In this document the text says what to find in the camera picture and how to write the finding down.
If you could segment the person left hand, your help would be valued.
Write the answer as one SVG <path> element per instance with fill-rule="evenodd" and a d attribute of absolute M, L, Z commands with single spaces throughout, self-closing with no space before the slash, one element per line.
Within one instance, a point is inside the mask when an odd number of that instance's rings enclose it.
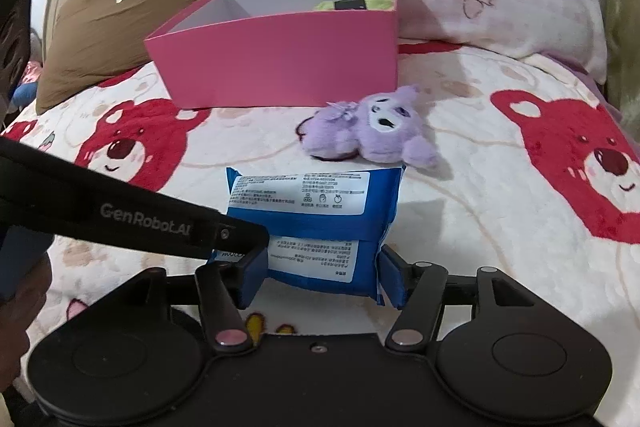
<path fill-rule="evenodd" d="M 28 352 L 27 329 L 47 301 L 52 281 L 50 258 L 44 254 L 21 279 L 13 298 L 1 306 L 0 390 L 5 391 L 20 376 L 21 358 Z"/>

